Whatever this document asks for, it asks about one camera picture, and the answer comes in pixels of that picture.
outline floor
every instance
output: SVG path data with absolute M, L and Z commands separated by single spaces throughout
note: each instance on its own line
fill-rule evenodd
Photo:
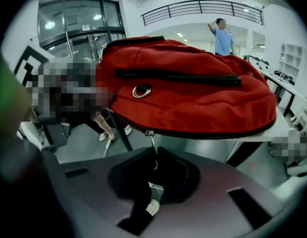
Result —
M 151 138 L 135 129 L 132 130 L 128 138 L 133 149 L 151 146 Z M 227 140 L 192 140 L 162 135 L 155 135 L 154 142 L 156 146 L 184 150 L 220 162 L 227 160 L 236 145 L 236 142 Z M 106 143 L 107 140 L 100 142 L 99 134 L 82 124 L 72 130 L 67 145 L 60 147 L 56 156 L 60 163 L 103 158 Z M 112 156 L 124 152 L 126 152 L 126 149 L 119 137 L 116 136 L 108 154 Z M 307 183 L 307 176 L 303 178 L 289 177 L 286 174 L 283 162 L 270 155 L 267 143 L 263 143 L 254 154 L 237 168 L 272 191 L 283 201 L 290 200 Z

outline balcony railing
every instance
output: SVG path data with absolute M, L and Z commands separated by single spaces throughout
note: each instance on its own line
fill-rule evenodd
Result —
M 146 26 L 166 18 L 201 13 L 230 15 L 263 25 L 262 10 L 242 3 L 223 0 L 189 0 L 177 2 L 151 10 L 141 16 Z

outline glass wall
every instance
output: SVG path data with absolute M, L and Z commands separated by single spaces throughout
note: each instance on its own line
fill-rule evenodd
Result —
M 57 0 L 40 4 L 40 46 L 57 60 L 97 62 L 101 46 L 125 38 L 119 3 Z
M 68 31 L 81 29 L 87 25 L 104 26 L 99 0 L 67 0 L 64 5 Z
M 41 5 L 39 10 L 40 40 L 65 32 L 62 3 L 60 1 Z

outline white shelf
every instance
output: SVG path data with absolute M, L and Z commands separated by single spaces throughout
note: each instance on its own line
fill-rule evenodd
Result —
M 302 56 L 302 47 L 296 47 L 296 51 L 296 56 L 300 58 Z
M 303 53 L 302 47 L 293 44 L 282 44 L 281 46 L 279 70 L 293 77 L 294 82 L 298 77 L 302 65 Z
M 294 56 L 286 54 L 286 61 L 285 61 L 285 63 L 293 65 L 293 61 L 294 61 Z

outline desk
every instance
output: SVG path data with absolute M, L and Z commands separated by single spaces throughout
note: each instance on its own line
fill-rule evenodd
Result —
M 276 107 L 277 119 L 273 126 L 262 133 L 257 135 L 249 136 L 249 137 L 241 137 L 241 138 L 231 138 L 228 139 L 230 141 L 238 141 L 242 142 L 240 147 L 237 149 L 235 153 L 232 153 L 230 158 L 227 160 L 227 164 L 237 167 L 242 162 L 244 162 L 250 155 L 252 155 L 255 150 L 262 145 L 263 142 L 270 142 L 275 140 L 278 137 L 288 137 L 289 131 L 295 130 L 291 128 L 282 115 L 281 111 L 278 107 Z
M 257 69 L 258 72 L 260 72 L 262 75 L 264 75 L 264 79 L 265 80 L 270 80 L 272 82 L 274 82 L 275 84 L 277 84 L 278 86 L 282 87 L 283 89 L 285 89 L 287 92 L 289 92 L 291 94 L 291 98 L 286 106 L 285 111 L 283 112 L 283 115 L 286 116 L 290 110 L 290 107 L 292 105 L 292 102 L 294 100 L 295 96 L 298 96 L 299 98 L 301 98 L 305 103 L 307 102 L 305 96 L 303 96 L 302 94 L 300 94 L 292 84 L 290 84 L 288 81 L 284 80 L 283 78 L 272 74 L 268 71 L 264 71 L 261 69 Z
M 127 149 L 127 151 L 132 151 L 132 146 L 125 134 L 120 119 L 116 116 L 116 114 L 112 113 L 110 109 L 107 110 L 110 111 L 109 112 L 110 117 L 114 122 L 117 133 L 121 138 L 125 148 Z M 268 130 L 249 137 L 227 139 L 227 140 L 242 142 L 237 151 L 232 155 L 230 159 L 227 160 L 227 164 L 233 167 L 237 167 L 242 162 L 244 162 L 251 154 L 253 154 L 255 150 L 257 150 L 257 148 L 263 142 L 273 141 L 277 137 L 288 136 L 288 132 L 293 128 L 290 128 L 288 122 L 286 121 L 285 117 L 282 115 L 278 107 L 276 107 L 276 112 L 277 112 L 276 122 Z

